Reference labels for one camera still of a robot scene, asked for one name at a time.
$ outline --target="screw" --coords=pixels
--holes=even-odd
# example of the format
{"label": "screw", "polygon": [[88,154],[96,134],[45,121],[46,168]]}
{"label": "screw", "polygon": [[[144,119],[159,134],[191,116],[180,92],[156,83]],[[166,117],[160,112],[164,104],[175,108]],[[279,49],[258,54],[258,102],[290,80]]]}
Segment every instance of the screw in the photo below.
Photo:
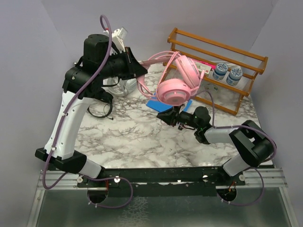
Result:
{"label": "screw", "polygon": [[243,174],[241,174],[241,175],[239,176],[239,180],[240,180],[240,181],[245,181],[245,176],[244,176]]}

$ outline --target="pink item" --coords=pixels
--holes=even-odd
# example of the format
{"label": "pink item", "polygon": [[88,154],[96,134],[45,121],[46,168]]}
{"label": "pink item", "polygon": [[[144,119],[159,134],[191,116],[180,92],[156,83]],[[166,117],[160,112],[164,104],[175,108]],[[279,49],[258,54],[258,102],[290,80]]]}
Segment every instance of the pink item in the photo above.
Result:
{"label": "pink item", "polygon": [[204,61],[198,61],[198,60],[196,60],[196,59],[194,59],[194,61],[200,62],[200,63],[202,63],[202,64],[204,64],[204,65],[208,65],[208,66],[212,67],[213,70],[216,68],[215,65],[209,64],[209,63],[204,62]]}
{"label": "pink item", "polygon": [[[177,69],[181,73],[183,80],[169,79],[161,82],[166,70],[173,61],[176,62]],[[142,65],[148,69],[150,65],[158,62],[168,63],[159,80],[155,95],[153,95],[145,85],[145,75],[137,78],[138,90],[145,97],[151,100],[156,99],[168,105],[177,106],[182,105],[197,93],[205,71],[203,70],[202,73],[199,74],[199,70],[190,58],[184,55],[182,56],[179,52],[164,51],[153,55],[148,61],[143,61]]]}

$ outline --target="gray wall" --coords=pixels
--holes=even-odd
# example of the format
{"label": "gray wall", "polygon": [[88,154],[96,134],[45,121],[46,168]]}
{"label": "gray wall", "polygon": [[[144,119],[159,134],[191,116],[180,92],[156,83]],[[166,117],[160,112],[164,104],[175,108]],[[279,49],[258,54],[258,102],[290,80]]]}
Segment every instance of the gray wall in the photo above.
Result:
{"label": "gray wall", "polygon": [[0,226],[27,223],[71,57],[39,0],[0,2]]}
{"label": "gray wall", "polygon": [[303,1],[280,0],[251,51],[269,57],[252,98],[263,129],[278,146],[289,193],[303,226]]}
{"label": "gray wall", "polygon": [[277,0],[42,0],[74,60],[84,39],[101,31],[100,13],[113,29],[124,26],[125,44],[137,59],[170,48],[174,27],[249,50]]}
{"label": "gray wall", "polygon": [[125,26],[126,43],[146,59],[169,47],[175,26],[249,50],[276,2],[45,0],[45,9],[40,0],[0,1],[0,226],[27,222],[42,167],[35,149],[51,134],[65,71],[101,31],[100,13]]}

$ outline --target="marble table surface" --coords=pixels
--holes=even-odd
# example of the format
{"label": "marble table surface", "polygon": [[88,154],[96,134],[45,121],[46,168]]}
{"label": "marble table surface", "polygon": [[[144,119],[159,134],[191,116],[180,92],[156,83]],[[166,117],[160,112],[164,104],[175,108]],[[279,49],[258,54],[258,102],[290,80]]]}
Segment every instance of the marble table surface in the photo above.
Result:
{"label": "marble table surface", "polygon": [[[155,90],[164,70],[153,65],[146,76],[146,84]],[[75,144],[75,149],[92,161],[107,168],[149,168],[220,166],[237,154],[231,144],[204,145],[197,142],[192,130],[178,130],[161,123],[157,112],[146,106],[147,99],[138,90],[127,97],[115,97],[113,120],[97,119],[85,114]],[[197,106],[207,106],[193,101],[188,112]],[[104,104],[96,101],[92,112],[103,115]],[[210,115],[211,107],[207,106]],[[251,119],[258,123],[250,97],[243,99],[237,116],[215,111],[215,125],[236,125]]]}

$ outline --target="jar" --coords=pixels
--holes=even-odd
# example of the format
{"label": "jar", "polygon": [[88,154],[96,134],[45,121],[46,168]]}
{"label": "jar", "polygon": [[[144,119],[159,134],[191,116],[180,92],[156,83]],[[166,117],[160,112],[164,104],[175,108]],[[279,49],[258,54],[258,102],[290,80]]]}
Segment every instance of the jar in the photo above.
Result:
{"label": "jar", "polygon": [[228,71],[228,66],[225,63],[218,63],[214,69],[213,78],[216,80],[221,80],[225,77],[225,74]]}
{"label": "jar", "polygon": [[233,68],[230,73],[228,74],[228,77],[226,79],[226,82],[229,85],[235,86],[238,84],[239,80],[243,76],[243,72],[239,68]]}

